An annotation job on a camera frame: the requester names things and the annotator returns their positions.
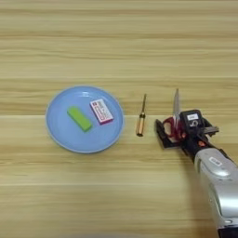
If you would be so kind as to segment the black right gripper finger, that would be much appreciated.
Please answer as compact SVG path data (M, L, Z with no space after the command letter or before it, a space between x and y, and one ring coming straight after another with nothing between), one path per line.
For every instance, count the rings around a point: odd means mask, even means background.
M203 133L209 136L213 136L219 132L219 128L217 126L205 126L203 128Z
M155 120L155 131L165 148L175 148L181 146L181 125L175 118L167 118L163 122ZM165 132L165 125L170 125L170 133Z

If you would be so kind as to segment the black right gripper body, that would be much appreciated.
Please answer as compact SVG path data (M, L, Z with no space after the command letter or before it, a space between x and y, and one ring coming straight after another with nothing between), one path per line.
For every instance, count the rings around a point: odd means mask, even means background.
M214 148L214 145L209 142L207 135L203 133L203 127L184 126L181 132L181 148L194 161L199 151Z

